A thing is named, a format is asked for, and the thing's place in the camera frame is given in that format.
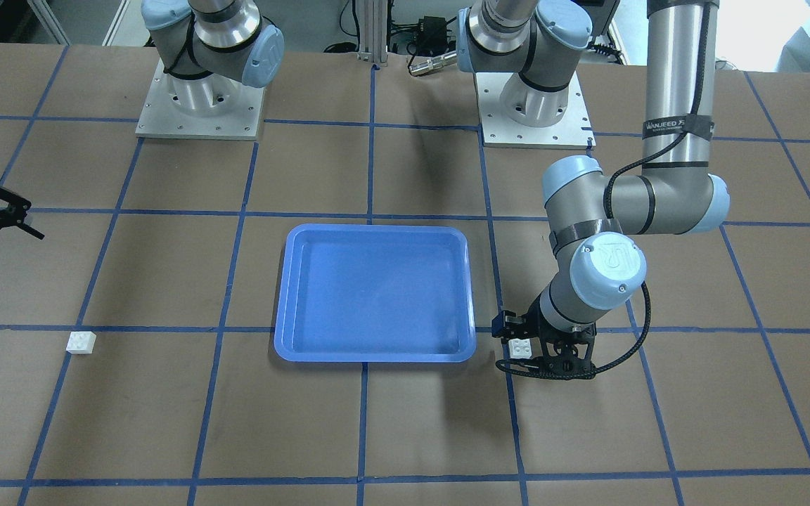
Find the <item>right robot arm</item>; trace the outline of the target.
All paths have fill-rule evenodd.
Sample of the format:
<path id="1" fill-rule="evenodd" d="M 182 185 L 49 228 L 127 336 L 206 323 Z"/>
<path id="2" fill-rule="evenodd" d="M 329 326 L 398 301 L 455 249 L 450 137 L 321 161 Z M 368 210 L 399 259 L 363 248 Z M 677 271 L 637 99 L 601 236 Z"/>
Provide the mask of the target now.
<path id="1" fill-rule="evenodd" d="M 259 12 L 256 1 L 142 1 L 141 16 L 160 54 L 143 107 L 144 137 L 190 137 L 193 120 L 213 127 L 211 134 L 237 129 L 212 119 L 240 119 L 239 131 L 255 132 L 261 90 L 276 76 L 284 52 L 281 30 Z M 167 134 L 153 128 L 155 116 Z M 28 224 L 32 203 L 0 185 L 0 230 L 19 228 L 44 238 Z"/>

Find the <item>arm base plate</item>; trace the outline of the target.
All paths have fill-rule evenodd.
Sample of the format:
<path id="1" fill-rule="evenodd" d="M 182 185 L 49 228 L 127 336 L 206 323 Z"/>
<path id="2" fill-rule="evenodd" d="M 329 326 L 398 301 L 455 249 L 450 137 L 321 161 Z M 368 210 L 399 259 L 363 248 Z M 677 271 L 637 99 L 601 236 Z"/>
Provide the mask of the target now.
<path id="1" fill-rule="evenodd" d="M 158 62 L 135 134 L 164 140 L 256 141 L 264 89 L 212 74 L 184 80 Z"/>
<path id="2" fill-rule="evenodd" d="M 597 141 L 576 74 L 556 92 L 531 89 L 515 73 L 475 74 L 483 145 L 584 150 Z"/>

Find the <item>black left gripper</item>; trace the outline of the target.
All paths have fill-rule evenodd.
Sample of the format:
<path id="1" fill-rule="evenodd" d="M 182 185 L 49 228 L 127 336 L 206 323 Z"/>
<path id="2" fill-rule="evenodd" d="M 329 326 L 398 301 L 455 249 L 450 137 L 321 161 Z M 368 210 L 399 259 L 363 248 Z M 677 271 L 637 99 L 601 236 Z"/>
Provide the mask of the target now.
<path id="1" fill-rule="evenodd" d="M 597 336 L 595 324 L 579 331 L 562 331 L 549 325 L 538 310 L 529 310 L 526 317 L 542 349 L 542 356 L 529 360 L 528 377 L 543 380 L 595 377 L 596 367 L 591 360 Z"/>

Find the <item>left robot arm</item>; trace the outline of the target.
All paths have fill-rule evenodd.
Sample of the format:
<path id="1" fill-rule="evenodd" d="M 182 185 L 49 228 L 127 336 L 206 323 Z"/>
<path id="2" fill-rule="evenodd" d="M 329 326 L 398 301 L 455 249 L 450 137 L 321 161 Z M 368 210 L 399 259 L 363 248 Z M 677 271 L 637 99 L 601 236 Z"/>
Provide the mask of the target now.
<path id="1" fill-rule="evenodd" d="M 558 265 L 524 315 L 502 311 L 502 342 L 538 339 L 540 356 L 510 353 L 496 368 L 517 377 L 588 380 L 622 364 L 650 327 L 647 261 L 634 235 L 707 233 L 731 199 L 709 172 L 714 134 L 717 1 L 649 1 L 640 160 L 605 175 L 591 156 L 569 156 L 542 178 Z M 560 119 L 593 20 L 572 1 L 478 1 L 457 16 L 463 72 L 509 74 L 508 116 L 544 127 Z"/>

